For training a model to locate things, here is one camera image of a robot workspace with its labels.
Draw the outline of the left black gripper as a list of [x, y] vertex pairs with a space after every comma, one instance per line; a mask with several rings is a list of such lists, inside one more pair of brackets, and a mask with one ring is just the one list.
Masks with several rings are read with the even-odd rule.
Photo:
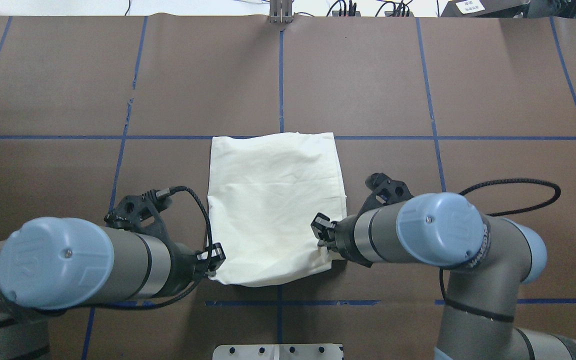
[[182, 243], [173, 244], [173, 262], [169, 276], [171, 296], [183, 292], [191, 283], [203, 280], [205, 275], [215, 275], [226, 261], [226, 253], [221, 243], [192, 250]]

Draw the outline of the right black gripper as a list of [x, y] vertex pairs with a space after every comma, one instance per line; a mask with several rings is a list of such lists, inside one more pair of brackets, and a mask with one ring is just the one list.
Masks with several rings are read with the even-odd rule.
[[373, 263], [366, 259], [355, 243], [355, 226], [358, 216], [351, 215], [339, 221], [318, 212], [310, 227], [317, 239], [318, 248], [336, 248], [344, 259], [371, 268]]

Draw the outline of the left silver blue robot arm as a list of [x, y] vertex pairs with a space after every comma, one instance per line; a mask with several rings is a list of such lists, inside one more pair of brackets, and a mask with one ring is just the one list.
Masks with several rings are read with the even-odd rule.
[[48, 360], [48, 321], [89, 306], [173, 297], [213, 275], [220, 243], [193, 251], [164, 237], [84, 219], [32, 219], [0, 241], [0, 360]]

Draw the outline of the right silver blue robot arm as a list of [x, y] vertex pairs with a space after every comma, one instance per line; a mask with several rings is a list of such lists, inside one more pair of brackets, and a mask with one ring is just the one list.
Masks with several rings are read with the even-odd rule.
[[531, 228], [483, 214], [461, 194], [398, 191], [370, 196], [339, 221], [318, 213], [311, 228], [320, 248], [355, 264], [448, 271], [437, 360], [576, 360], [575, 339], [514, 324], [519, 287], [547, 264]]

